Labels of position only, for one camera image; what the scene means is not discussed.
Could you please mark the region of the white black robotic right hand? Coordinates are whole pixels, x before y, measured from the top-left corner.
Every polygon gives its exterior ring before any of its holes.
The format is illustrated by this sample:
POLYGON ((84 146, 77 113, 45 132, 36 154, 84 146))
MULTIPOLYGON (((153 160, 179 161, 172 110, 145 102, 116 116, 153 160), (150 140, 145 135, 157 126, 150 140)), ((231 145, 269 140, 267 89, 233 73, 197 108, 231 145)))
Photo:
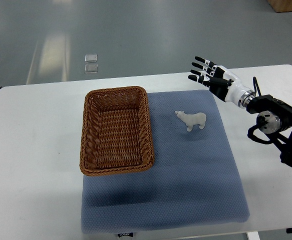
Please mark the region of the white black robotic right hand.
POLYGON ((199 56, 194 59, 188 78, 207 87, 218 99, 243 109, 255 97, 255 92, 245 87, 231 70, 199 56))

